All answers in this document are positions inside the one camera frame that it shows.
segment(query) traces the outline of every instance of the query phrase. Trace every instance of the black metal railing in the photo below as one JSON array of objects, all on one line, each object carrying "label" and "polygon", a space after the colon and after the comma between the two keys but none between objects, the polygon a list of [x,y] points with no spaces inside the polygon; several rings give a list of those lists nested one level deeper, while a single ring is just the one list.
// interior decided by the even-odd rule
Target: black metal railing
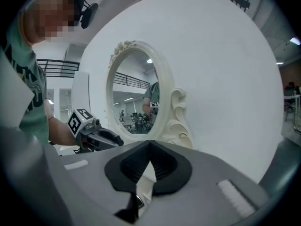
[{"label": "black metal railing", "polygon": [[79,70],[78,62],[56,59],[37,59],[37,61],[47,77],[73,78],[75,71]]},{"label": "black metal railing", "polygon": [[114,83],[120,85],[138,87],[142,89],[148,89],[150,87],[150,84],[148,82],[142,81],[140,79],[122,73],[115,74]]}]

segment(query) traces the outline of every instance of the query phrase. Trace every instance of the reflected person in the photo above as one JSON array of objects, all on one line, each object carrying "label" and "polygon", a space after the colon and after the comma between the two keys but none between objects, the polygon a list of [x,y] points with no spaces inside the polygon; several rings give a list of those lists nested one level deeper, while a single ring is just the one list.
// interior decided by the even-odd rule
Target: reflected person
[{"label": "reflected person", "polygon": [[19,12],[1,40],[9,62],[34,94],[19,128],[35,135],[44,145],[48,145],[48,139],[59,145],[77,143],[68,126],[56,119],[50,109],[46,74],[37,63],[32,46],[57,37],[63,27],[77,24],[83,6],[84,0],[34,0]]},{"label": "reflected person", "polygon": [[150,85],[150,87],[146,90],[143,96],[143,105],[142,110],[146,113],[149,117],[151,117],[150,108],[151,102],[158,102],[160,101],[160,88],[159,88],[159,81]]}]

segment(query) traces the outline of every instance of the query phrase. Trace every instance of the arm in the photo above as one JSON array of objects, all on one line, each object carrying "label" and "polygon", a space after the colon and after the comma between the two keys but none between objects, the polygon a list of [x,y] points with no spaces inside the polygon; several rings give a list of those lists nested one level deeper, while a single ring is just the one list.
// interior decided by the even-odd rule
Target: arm
[{"label": "arm", "polygon": [[45,100],[45,111],[48,117],[49,140],[58,145],[76,145],[68,126],[53,116],[48,100]]},{"label": "arm", "polygon": [[150,103],[151,103],[151,98],[144,98],[143,99],[143,105],[142,105],[142,110],[144,113],[146,113],[148,116],[150,115]]}]

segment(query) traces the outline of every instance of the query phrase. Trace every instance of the ceiling light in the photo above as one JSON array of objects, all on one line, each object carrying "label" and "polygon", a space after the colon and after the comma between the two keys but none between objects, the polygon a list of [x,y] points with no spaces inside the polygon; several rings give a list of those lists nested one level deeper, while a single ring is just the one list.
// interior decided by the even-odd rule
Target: ceiling light
[{"label": "ceiling light", "polygon": [[290,40],[290,42],[292,42],[292,43],[295,43],[295,44],[297,44],[297,45],[300,45],[300,40],[298,39],[298,38],[292,38],[291,40]]}]

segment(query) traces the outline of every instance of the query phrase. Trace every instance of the railing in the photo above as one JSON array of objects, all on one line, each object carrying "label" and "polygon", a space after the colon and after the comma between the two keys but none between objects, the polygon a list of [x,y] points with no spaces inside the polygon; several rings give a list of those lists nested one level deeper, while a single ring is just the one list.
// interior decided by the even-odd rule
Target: railing
[{"label": "railing", "polygon": [[120,85],[138,87],[142,89],[148,89],[150,87],[150,84],[148,82],[142,81],[140,79],[122,73],[115,74],[114,83]]},{"label": "railing", "polygon": [[55,59],[37,59],[37,61],[47,77],[73,78],[75,71],[79,70],[78,62]]}]

